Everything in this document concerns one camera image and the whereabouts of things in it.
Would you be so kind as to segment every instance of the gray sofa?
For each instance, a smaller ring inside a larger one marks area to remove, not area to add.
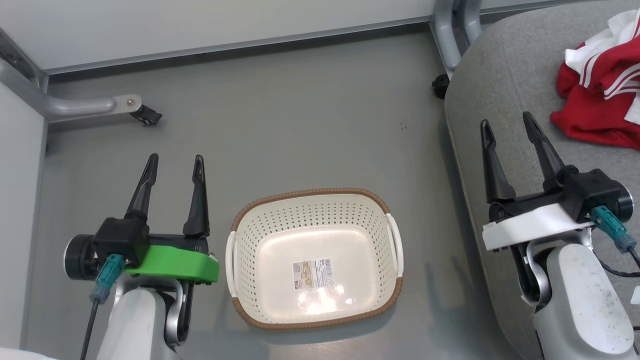
[[[497,138],[502,167],[517,194],[542,191],[540,164],[528,142],[522,112],[530,111],[567,164],[582,171],[601,168],[640,197],[640,152],[573,140],[549,120],[564,100],[555,88],[564,50],[575,48],[607,27],[613,15],[638,9],[638,0],[576,3],[521,13],[489,27],[467,50],[445,98],[445,113],[467,207],[474,226],[484,276],[498,323],[525,359],[541,359],[531,322],[533,310],[520,299],[515,266],[509,251],[488,252],[482,243],[488,222],[479,124],[488,119]],[[627,223],[640,238],[640,211]],[[628,255],[621,255],[600,231],[594,233],[598,256],[613,268],[637,271]],[[640,307],[629,301],[637,279],[609,276],[634,325]]]

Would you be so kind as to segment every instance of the basket rim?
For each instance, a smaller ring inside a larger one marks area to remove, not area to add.
[[[260,322],[251,315],[249,315],[242,304],[240,303],[240,299],[237,297],[231,298],[231,301],[236,309],[238,315],[246,321],[248,324],[258,327],[264,330],[276,330],[276,331],[290,331],[290,330],[304,330],[304,329],[317,329],[319,327],[330,327],[330,326],[338,326],[338,325],[346,325],[352,322],[358,322],[361,320],[365,320],[368,318],[372,318],[378,315],[381,315],[387,310],[389,310],[400,296],[400,291],[402,290],[403,278],[399,276],[396,278],[396,287],[394,288],[394,292],[391,294],[391,297],[384,303],[382,306],[375,310],[367,311],[365,313],[360,313],[356,315],[346,316],[344,318],[332,319],[332,320],[321,320],[317,322],[300,322],[300,323],[266,323]]]
[[[302,190],[297,192],[288,192],[281,193],[278,195],[263,197],[256,201],[251,202],[249,205],[245,206],[240,210],[234,222],[231,224],[231,231],[237,231],[240,226],[240,221],[244,218],[244,216],[251,211],[253,208],[256,208],[260,205],[268,204],[270,202],[293,199],[296,197],[305,197],[305,196],[313,196],[313,195],[333,195],[333,194],[351,194],[351,195],[363,195],[375,203],[382,209],[385,214],[390,213],[389,207],[385,204],[382,199],[376,194],[370,192],[369,190],[362,188],[323,188],[323,189],[311,189],[311,190]]]

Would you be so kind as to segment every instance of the basket handle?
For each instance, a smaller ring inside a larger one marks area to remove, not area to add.
[[[398,230],[398,225],[396,224],[396,220],[390,213],[385,214],[387,216],[387,220],[389,221],[389,225],[391,226],[391,235],[389,241],[391,242],[391,251],[395,256],[395,263],[397,265],[398,277],[402,277],[402,273],[404,272],[404,251],[402,249],[402,239],[400,239],[400,230]]]
[[[236,258],[236,232],[232,231],[227,238],[227,249],[225,251],[225,272],[227,273],[227,286],[231,297],[237,297],[237,258]]]

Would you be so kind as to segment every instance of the teal connector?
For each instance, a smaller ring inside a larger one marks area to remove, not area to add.
[[[105,261],[104,266],[100,269],[98,277],[95,278],[95,287],[89,294],[92,302],[98,301],[104,304],[109,297],[111,287],[118,280],[124,271],[124,257],[118,254],[111,254]]]
[[[609,235],[622,254],[629,252],[630,247],[633,248],[637,245],[636,240],[631,235],[627,235],[627,228],[606,206],[599,206],[591,210],[591,221],[597,228]]]

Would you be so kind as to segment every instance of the white plastic basket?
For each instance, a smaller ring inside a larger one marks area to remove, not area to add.
[[[382,314],[402,288],[396,221],[357,188],[257,200],[236,217],[226,273],[237,312],[263,329],[293,330]]]

